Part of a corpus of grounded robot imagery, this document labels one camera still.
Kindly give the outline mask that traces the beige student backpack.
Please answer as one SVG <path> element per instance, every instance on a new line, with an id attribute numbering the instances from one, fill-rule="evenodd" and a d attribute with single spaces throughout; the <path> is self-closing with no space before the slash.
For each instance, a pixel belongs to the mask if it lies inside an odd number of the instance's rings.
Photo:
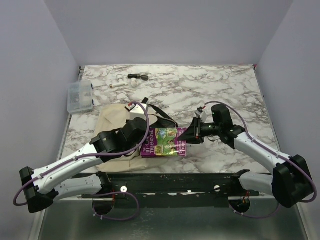
<path id="1" fill-rule="evenodd" d="M 178 125 L 169 115 L 155 105 L 148 105 L 148 114 L 150 126 L 153 128 L 170 128 Z M 130 113 L 125 104 L 107 105 L 100 111 L 93 136 L 96 137 L 101 132 L 122 128 L 129 118 Z M 140 151 L 136 150 L 120 158 L 98 165 L 96 168 L 98 171 L 106 173 L 136 172 L 158 168 L 168 161 L 168 157 L 143 158 L 140 156 Z"/>

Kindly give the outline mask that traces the Treehouse book purple cover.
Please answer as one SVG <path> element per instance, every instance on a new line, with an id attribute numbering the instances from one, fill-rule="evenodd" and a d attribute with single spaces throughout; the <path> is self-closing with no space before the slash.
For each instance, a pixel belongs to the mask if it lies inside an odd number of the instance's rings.
<path id="1" fill-rule="evenodd" d="M 142 158 L 186 156 L 186 141 L 178 140 L 186 130 L 184 127 L 150 128 L 148 137 L 141 147 L 140 156 Z"/>

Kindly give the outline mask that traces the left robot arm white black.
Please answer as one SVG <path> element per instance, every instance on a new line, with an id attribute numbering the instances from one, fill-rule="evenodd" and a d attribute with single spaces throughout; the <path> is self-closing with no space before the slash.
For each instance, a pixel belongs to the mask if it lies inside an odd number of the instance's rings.
<path id="1" fill-rule="evenodd" d="M 25 205 L 30 213 L 50 207 L 55 200 L 69 193 L 64 182 L 91 167 L 118 159 L 137 150 L 146 140 L 150 121 L 136 117 L 124 127 L 103 131 L 80 150 L 42 168 L 24 167 L 19 171 Z"/>

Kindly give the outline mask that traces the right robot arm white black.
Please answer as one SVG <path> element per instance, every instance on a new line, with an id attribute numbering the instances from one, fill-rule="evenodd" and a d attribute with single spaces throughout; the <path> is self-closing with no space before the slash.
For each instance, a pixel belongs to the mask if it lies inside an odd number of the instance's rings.
<path id="1" fill-rule="evenodd" d="M 246 154 L 269 172 L 262 174 L 244 169 L 234 174 L 230 183 L 230 191 L 234 195 L 241 196 L 247 191 L 268 194 L 285 208 L 297 203 L 311 203 L 317 198 L 316 185 L 302 156 L 290 156 L 269 147 L 249 133 L 246 123 L 233 123 L 231 106 L 218 101 L 212 101 L 211 104 L 213 122 L 205 123 L 202 120 L 204 108 L 199 107 L 190 126 L 178 139 L 197 145 L 202 144 L 205 137 L 216 136 L 222 143 Z"/>

